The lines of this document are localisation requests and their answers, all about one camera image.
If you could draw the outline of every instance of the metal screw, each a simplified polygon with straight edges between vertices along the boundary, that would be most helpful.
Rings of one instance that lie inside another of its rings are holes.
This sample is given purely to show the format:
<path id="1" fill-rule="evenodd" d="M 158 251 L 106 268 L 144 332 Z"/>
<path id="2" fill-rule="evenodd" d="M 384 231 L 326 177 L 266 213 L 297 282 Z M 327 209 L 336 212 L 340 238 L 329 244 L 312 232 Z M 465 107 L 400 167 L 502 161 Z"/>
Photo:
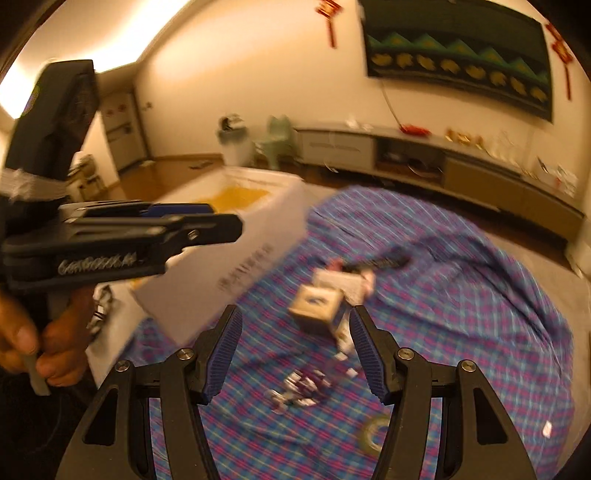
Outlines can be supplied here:
<path id="1" fill-rule="evenodd" d="M 181 348 L 177 352 L 177 357 L 180 360 L 191 360 L 193 355 L 195 355 L 195 352 L 193 352 L 190 348 Z"/>
<path id="2" fill-rule="evenodd" d="M 164 228 L 161 226 L 152 226 L 146 230 L 148 235 L 160 235 L 162 232 L 164 232 Z"/>
<path id="3" fill-rule="evenodd" d="M 115 365 L 115 370 L 118 372 L 125 372 L 126 370 L 129 370 L 129 367 L 131 367 L 131 363 L 128 360 L 119 360 Z"/>
<path id="4" fill-rule="evenodd" d="M 475 372 L 476 371 L 476 364 L 472 360 L 464 360 L 462 362 L 462 368 L 466 372 Z"/>
<path id="5" fill-rule="evenodd" d="M 410 348 L 401 348 L 398 351 L 398 356 L 402 360 L 412 360 L 414 358 L 414 352 Z"/>

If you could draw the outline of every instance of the drawer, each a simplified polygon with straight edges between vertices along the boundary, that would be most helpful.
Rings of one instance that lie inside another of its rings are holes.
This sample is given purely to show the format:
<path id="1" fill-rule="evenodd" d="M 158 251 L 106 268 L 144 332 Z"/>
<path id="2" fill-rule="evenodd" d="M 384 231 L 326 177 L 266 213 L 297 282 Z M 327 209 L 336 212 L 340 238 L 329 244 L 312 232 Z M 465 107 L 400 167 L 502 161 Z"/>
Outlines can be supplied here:
<path id="1" fill-rule="evenodd" d="M 524 187 L 524 201 L 519 214 L 569 241 L 577 238 L 584 220 L 581 212 L 527 186 Z"/>
<path id="2" fill-rule="evenodd" d="M 331 134 L 328 132 L 302 132 L 301 147 L 304 163 L 312 165 L 328 163 L 335 150 L 331 141 Z"/>
<path id="3" fill-rule="evenodd" d="M 330 164 L 342 168 L 356 167 L 372 170 L 375 140 L 366 135 L 333 134 L 335 150 Z"/>
<path id="4" fill-rule="evenodd" d="M 446 190 L 519 215 L 525 188 L 520 181 L 450 157 L 444 172 Z"/>

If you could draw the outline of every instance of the plaid fabric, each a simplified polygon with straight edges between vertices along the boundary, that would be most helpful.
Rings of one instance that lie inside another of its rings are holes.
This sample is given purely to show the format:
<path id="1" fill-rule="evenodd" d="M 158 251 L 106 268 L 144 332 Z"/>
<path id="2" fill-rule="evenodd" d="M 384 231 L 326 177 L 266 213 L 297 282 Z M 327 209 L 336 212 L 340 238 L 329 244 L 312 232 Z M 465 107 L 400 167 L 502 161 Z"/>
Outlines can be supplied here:
<path id="1" fill-rule="evenodd" d="M 228 378 L 202 419 L 224 479 L 364 479 L 376 460 L 358 448 L 359 430 L 388 412 L 363 375 L 338 386 L 322 406 L 270 412 L 267 389 L 303 365 L 322 365 L 335 348 L 301 334 L 287 307 L 312 270 L 329 259 L 375 258 L 404 249 L 411 263 L 377 273 L 366 307 L 378 327 L 430 361 L 474 359 L 501 398 L 541 480 L 550 479 L 573 415 L 572 338 L 565 319 L 528 271 L 461 217 L 381 189 L 354 187 L 314 209 L 309 237 L 243 295 L 244 329 Z M 175 346 L 147 320 L 125 357 L 164 359 Z M 356 356 L 343 369 L 359 368 Z M 170 478 L 158 401 L 152 437 L 160 478 Z M 441 403 L 433 400 L 421 479 L 434 476 Z M 547 421 L 552 435 L 542 430 Z"/>

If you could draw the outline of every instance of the ceiling light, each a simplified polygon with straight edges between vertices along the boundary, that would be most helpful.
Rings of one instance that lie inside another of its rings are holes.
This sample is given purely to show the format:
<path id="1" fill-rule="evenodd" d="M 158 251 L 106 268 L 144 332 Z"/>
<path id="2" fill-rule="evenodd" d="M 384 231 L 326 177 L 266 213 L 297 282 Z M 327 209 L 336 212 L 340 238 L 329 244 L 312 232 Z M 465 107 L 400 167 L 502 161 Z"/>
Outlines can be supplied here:
<path id="1" fill-rule="evenodd" d="M 62 60 L 92 59 L 97 73 L 136 62 L 158 33 L 192 0 L 144 0 L 129 21 L 99 49 L 77 52 Z M 92 28 L 92 19 L 86 20 Z M 39 74 L 48 62 L 39 65 Z M 0 84 L 0 105 L 13 118 L 21 116 L 37 78 L 19 67 L 18 58 Z"/>

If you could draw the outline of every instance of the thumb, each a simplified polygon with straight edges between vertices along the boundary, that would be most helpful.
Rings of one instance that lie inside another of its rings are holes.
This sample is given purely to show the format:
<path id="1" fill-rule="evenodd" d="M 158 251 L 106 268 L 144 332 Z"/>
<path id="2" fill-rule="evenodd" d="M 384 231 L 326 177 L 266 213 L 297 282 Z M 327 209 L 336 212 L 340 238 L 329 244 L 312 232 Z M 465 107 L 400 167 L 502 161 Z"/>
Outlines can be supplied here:
<path id="1" fill-rule="evenodd" d="M 5 292 L 0 292 L 0 336 L 26 355 L 39 349 L 37 328 L 22 305 Z"/>

